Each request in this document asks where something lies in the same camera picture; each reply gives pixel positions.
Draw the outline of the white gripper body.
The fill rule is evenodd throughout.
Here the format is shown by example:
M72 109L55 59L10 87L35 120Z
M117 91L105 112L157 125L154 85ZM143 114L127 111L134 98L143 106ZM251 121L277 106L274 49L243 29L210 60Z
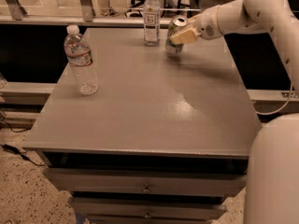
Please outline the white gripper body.
M204 10L196 19L196 28L200 36L205 40L222 37L222 32L218 25L219 8L220 6L210 7Z

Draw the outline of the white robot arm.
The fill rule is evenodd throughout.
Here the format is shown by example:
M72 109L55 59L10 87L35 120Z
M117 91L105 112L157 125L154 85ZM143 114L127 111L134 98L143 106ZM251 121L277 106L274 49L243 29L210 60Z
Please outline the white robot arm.
M249 89L299 92L299 20L290 0L234 0L191 17L176 44L225 37ZM249 149L244 224L299 224L299 113L266 123Z

